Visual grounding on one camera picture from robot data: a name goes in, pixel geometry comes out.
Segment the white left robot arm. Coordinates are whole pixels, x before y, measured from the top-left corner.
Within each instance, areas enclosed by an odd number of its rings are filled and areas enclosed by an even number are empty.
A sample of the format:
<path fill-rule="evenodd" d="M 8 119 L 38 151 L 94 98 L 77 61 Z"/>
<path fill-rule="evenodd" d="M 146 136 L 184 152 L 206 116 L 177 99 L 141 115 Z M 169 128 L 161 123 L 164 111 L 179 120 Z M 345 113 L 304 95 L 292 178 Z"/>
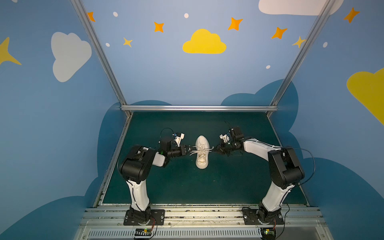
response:
<path fill-rule="evenodd" d="M 147 193 L 147 178 L 152 166 L 166 167 L 172 158 L 183 157 L 191 153 L 191 145 L 182 145 L 184 135 L 173 134 L 161 138 L 155 148 L 134 145 L 130 148 L 122 163 L 119 174 L 129 187 L 131 206 L 126 212 L 125 225 L 148 225 L 154 223 L 151 202 Z"/>

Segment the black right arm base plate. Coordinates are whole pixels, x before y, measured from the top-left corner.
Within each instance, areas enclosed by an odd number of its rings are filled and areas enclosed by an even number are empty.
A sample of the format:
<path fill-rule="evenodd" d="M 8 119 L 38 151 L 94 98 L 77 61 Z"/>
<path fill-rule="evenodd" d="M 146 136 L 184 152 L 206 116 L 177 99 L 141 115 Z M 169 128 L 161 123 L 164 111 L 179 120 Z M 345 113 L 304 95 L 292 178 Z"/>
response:
<path fill-rule="evenodd" d="M 242 208 L 245 225 L 283 225 L 284 218 L 280 210 L 269 212 L 264 209 Z"/>

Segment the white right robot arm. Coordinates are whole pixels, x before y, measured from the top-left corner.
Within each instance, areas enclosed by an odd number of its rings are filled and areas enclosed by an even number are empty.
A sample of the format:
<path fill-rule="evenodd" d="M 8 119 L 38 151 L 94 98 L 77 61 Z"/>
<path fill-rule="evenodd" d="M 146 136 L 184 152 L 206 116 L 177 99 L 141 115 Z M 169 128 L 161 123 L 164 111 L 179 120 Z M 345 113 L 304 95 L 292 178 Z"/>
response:
<path fill-rule="evenodd" d="M 257 218 L 264 225 L 277 220 L 283 201 L 305 177 L 295 150 L 267 144 L 255 138 L 246 138 L 240 127 L 229 129 L 229 134 L 220 135 L 220 139 L 220 144 L 213 148 L 214 153 L 229 155 L 233 151 L 242 150 L 268 162 L 271 185 L 259 203 Z"/>

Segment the white shoelace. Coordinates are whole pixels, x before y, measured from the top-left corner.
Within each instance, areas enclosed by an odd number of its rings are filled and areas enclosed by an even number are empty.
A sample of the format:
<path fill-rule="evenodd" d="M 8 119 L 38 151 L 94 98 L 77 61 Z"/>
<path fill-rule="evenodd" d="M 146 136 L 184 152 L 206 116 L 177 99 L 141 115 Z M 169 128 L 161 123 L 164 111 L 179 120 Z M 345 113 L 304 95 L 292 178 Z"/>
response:
<path fill-rule="evenodd" d="M 192 154 L 190 154 L 190 156 L 194 155 L 194 154 L 207 156 L 211 152 L 211 150 L 213 149 L 213 148 L 210 148 L 210 149 L 205 148 L 204 145 L 194 146 L 194 148 L 195 148 L 195 150 L 193 150 L 193 152 L 192 152 Z"/>

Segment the white knit sneaker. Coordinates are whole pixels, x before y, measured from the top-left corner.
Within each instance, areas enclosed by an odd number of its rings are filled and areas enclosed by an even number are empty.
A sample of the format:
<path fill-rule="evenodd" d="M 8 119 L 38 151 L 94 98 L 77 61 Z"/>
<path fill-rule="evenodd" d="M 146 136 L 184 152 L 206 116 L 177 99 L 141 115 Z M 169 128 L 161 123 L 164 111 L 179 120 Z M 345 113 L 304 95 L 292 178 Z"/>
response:
<path fill-rule="evenodd" d="M 195 144 L 197 159 L 196 166 L 199 169 L 205 169 L 209 164 L 210 145 L 204 136 L 199 136 Z"/>

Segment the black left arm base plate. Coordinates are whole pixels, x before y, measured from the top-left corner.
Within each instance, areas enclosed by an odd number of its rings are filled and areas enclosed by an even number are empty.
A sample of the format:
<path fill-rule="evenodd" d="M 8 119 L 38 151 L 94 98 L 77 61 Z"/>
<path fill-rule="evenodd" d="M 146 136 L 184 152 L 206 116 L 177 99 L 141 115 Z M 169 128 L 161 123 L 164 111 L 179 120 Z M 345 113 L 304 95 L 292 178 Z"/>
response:
<path fill-rule="evenodd" d="M 126 212 L 124 218 L 124 226 L 163 226 L 165 220 L 165 210 L 151 210 L 148 211 L 137 211 L 134 209 L 129 209 Z"/>

